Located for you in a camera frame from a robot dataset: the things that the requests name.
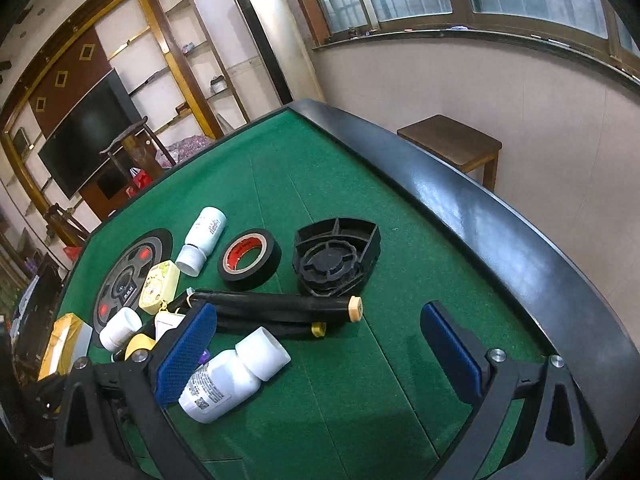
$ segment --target qr code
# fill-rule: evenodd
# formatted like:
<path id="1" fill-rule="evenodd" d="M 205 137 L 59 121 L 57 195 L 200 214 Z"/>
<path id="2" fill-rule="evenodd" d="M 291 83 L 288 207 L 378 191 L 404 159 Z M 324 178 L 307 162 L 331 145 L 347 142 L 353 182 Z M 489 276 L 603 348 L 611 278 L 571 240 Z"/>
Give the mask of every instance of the qr code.
<path id="1" fill-rule="evenodd" d="M 201 410 L 209 407 L 209 403 L 206 402 L 202 397 L 196 399 L 196 406 L 198 406 Z"/>

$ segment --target window sill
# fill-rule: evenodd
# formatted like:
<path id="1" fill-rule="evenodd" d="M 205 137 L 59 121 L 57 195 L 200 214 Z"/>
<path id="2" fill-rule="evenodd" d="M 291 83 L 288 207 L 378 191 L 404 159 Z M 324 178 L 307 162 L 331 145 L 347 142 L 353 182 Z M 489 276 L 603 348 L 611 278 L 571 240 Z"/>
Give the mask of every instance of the window sill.
<path id="1" fill-rule="evenodd" d="M 563 59 L 567 59 L 587 68 L 591 68 L 602 74 L 603 76 L 621 84 L 625 88 L 640 95 L 640 78 L 620 70 L 602 60 L 585 54 L 579 50 L 575 50 L 571 46 L 560 41 L 544 40 L 542 38 L 534 38 L 531 36 L 520 36 L 517 34 L 508 34 L 505 32 L 492 32 L 489 30 L 453 30 L 450 28 L 434 28 L 428 30 L 411 30 L 402 32 L 379 32 L 370 34 L 369 36 L 359 36 L 350 40 L 335 41 L 326 45 L 316 46 L 313 51 L 325 50 L 328 48 L 336 48 L 347 46 L 350 44 L 369 43 L 371 41 L 385 40 L 423 40 L 423 39 L 462 39 L 462 40 L 482 40 L 496 41 L 497 43 L 506 43 L 515 46 L 523 46 L 531 48 L 539 52 L 547 52 Z"/>

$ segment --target red tape core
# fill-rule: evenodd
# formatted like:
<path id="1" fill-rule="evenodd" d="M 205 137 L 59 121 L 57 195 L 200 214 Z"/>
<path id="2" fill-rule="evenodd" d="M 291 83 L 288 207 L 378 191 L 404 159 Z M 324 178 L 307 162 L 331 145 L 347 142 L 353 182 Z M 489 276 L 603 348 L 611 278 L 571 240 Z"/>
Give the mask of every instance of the red tape core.
<path id="1" fill-rule="evenodd" d="M 240 261 L 240 258 L 247 254 L 251 249 L 255 249 L 256 247 L 262 247 L 260 238 L 245 238 L 241 242 L 238 242 L 236 245 L 231 247 L 229 256 L 226 258 L 226 264 L 231 270 L 237 270 L 236 265 Z"/>

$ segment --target table frame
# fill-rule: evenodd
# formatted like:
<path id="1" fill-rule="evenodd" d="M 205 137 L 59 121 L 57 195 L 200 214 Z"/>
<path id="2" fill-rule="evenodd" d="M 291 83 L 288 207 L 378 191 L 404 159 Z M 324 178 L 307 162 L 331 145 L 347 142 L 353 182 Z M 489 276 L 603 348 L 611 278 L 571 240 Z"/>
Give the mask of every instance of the table frame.
<path id="1" fill-rule="evenodd" d="M 196 157 L 287 109 L 363 160 L 425 216 L 437 220 L 506 301 L 521 307 L 516 307 L 517 314 L 543 348 L 564 358 L 584 397 L 585 416 L 595 423 L 590 427 L 600 432 L 593 436 L 603 459 L 590 473 L 590 479 L 597 478 L 640 416 L 640 353 L 599 291 L 545 235 L 474 180 L 396 134 L 323 103 L 292 102 Z M 180 167 L 167 171 L 127 206 Z M 87 244 L 124 208 L 98 226 Z"/>

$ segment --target window frame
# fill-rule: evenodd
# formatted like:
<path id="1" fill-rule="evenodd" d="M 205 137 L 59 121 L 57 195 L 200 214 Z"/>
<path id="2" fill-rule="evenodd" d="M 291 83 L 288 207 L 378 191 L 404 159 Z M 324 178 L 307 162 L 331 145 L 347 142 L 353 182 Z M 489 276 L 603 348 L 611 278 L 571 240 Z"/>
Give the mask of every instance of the window frame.
<path id="1" fill-rule="evenodd" d="M 474 30 L 503 32 L 523 38 L 535 38 L 536 40 L 542 38 L 542 40 L 547 40 L 549 43 L 559 43 L 561 46 L 568 46 L 577 51 L 577 55 L 587 54 L 617 70 L 622 70 L 628 75 L 640 78 L 640 57 L 635 56 L 620 45 L 616 15 L 607 0 L 600 1 L 604 11 L 608 38 L 601 38 L 579 28 L 538 18 L 492 12 L 475 12 L 472 0 L 450 0 L 452 12 L 448 14 L 412 16 L 386 21 L 378 21 L 371 0 L 360 0 L 367 17 L 367 25 L 332 34 L 326 24 L 326 19 L 324 19 L 324 26 L 322 25 L 322 20 L 318 19 L 318 12 L 324 17 L 319 0 L 298 1 L 305 13 L 316 46 L 323 46 L 366 34 L 375 35 L 408 30 L 429 30 L 462 25 Z M 308 14 L 314 16 L 314 20 L 307 17 Z"/>

